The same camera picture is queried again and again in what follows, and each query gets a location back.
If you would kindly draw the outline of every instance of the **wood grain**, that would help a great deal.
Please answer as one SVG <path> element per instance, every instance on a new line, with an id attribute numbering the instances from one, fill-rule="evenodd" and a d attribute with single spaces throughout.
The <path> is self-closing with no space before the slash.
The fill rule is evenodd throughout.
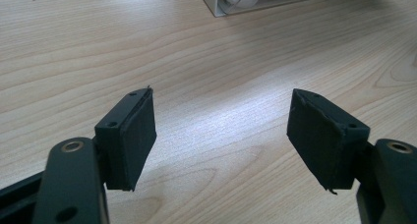
<path id="1" fill-rule="evenodd" d="M 150 85 L 158 138 L 112 223 L 359 223 L 285 131 L 294 87 L 417 144 L 417 0 L 310 0 L 214 18 L 203 0 L 0 0 L 0 188 Z"/>

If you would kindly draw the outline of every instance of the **wooden table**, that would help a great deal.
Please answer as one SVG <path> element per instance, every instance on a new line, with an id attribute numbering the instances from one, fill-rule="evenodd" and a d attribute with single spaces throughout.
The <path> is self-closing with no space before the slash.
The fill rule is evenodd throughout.
<path id="1" fill-rule="evenodd" d="M 359 223 L 357 184 L 326 192 L 285 135 L 291 92 L 417 144 L 417 0 L 0 0 L 0 188 L 148 85 L 158 138 L 112 223 Z"/>

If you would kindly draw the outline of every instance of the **wooden surface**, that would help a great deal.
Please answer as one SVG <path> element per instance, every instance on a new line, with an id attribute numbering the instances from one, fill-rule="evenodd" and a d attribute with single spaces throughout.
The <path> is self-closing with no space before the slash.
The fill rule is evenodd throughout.
<path id="1" fill-rule="evenodd" d="M 417 144 L 417 0 L 0 0 L 0 188 L 147 85 L 158 138 L 112 223 L 359 223 L 357 184 L 326 192 L 288 141 L 291 91 Z"/>

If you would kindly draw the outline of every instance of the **light wood tabletop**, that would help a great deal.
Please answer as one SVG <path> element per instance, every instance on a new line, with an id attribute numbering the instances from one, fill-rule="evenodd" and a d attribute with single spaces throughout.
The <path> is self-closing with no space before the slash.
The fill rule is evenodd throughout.
<path id="1" fill-rule="evenodd" d="M 0 188 L 148 85 L 157 140 L 111 223 L 360 223 L 358 183 L 325 191 L 289 142 L 291 92 L 417 145 L 417 0 L 0 0 Z"/>

